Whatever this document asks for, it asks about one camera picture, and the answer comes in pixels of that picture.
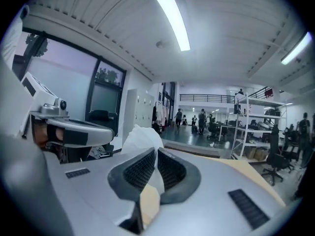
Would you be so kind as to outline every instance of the tree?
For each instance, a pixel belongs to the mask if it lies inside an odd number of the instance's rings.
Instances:
[[[24,55],[27,55],[30,53],[31,48],[33,47],[35,41],[39,38],[39,36],[35,36],[34,34],[29,34],[25,40],[25,43],[28,45],[25,49]],[[41,57],[45,54],[45,52],[48,51],[48,40],[45,38],[44,42],[40,46],[39,50],[37,51],[35,57]]]
[[[120,87],[120,82],[116,82],[118,74],[112,70],[106,70],[106,68],[100,67],[96,72],[95,78],[99,82],[109,82],[111,84],[117,85]]]
[[[96,73],[96,75],[95,75],[95,78],[98,80],[98,81],[100,81],[100,82],[104,82],[104,81],[106,81],[106,82],[108,82],[108,80],[107,80],[107,71],[106,71],[106,68],[100,68],[98,71],[97,71],[97,73]]]
[[[117,73],[115,71],[107,71],[107,79],[109,83],[116,85]]]

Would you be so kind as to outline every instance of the white locker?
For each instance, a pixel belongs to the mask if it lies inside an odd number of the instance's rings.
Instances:
[[[152,127],[153,106],[154,97],[152,95],[139,89],[128,90],[123,125],[123,144],[135,124],[145,128]]]

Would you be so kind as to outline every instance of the white ceiling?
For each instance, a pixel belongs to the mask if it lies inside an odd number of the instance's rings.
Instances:
[[[85,25],[99,39],[105,37],[104,45],[110,40],[109,49],[133,59],[132,66],[148,72],[154,82],[280,84],[292,93],[314,83],[308,77],[300,87],[290,86],[313,70],[313,45],[299,56],[299,63],[281,64],[306,31],[284,0],[176,2],[189,36],[191,50],[186,52],[180,52],[156,0],[30,0],[30,20],[50,14],[51,21],[61,22],[67,16],[73,26]],[[163,48],[156,47],[158,41]]]

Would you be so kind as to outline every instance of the railing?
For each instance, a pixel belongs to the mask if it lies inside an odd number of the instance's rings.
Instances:
[[[234,103],[234,96],[220,94],[180,94],[180,101]]]
[[[271,96],[274,96],[271,87],[264,87],[261,90],[258,90],[257,92],[249,95],[249,97],[258,98],[258,99],[266,99],[266,98],[269,98]]]

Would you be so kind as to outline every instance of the metal shelving unit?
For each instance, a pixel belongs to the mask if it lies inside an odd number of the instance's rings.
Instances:
[[[233,142],[232,152],[231,152],[231,158],[247,160],[248,162],[257,162],[256,159],[250,159],[249,160],[246,157],[243,157],[245,146],[270,148],[270,143],[262,143],[262,142],[258,142],[258,141],[250,141],[249,143],[246,143],[247,134],[249,132],[250,133],[271,133],[271,131],[270,130],[251,130],[251,129],[248,129],[249,117],[267,118],[267,119],[274,119],[274,120],[285,119],[285,122],[286,122],[286,117],[287,117],[286,105],[284,103],[275,102],[275,101],[271,101],[271,100],[268,100],[268,99],[257,99],[257,98],[248,97],[247,95],[244,98],[238,100],[238,105],[239,104],[246,104],[246,112],[247,113],[244,114],[244,115],[243,114],[237,114],[236,123],[238,124],[239,116],[242,116],[242,117],[246,118],[246,126],[245,126],[245,128],[237,127],[235,129],[234,142]],[[264,115],[264,114],[249,113],[250,105],[258,105],[258,106],[271,107],[271,108],[278,108],[278,107],[285,106],[285,112],[280,117],[279,116],[268,116],[268,115]],[[241,139],[237,139],[236,138],[237,130],[241,130],[242,131]],[[238,148],[239,146],[242,146],[242,150],[241,150],[240,155],[238,155],[238,154],[236,154],[234,152],[235,149]]]

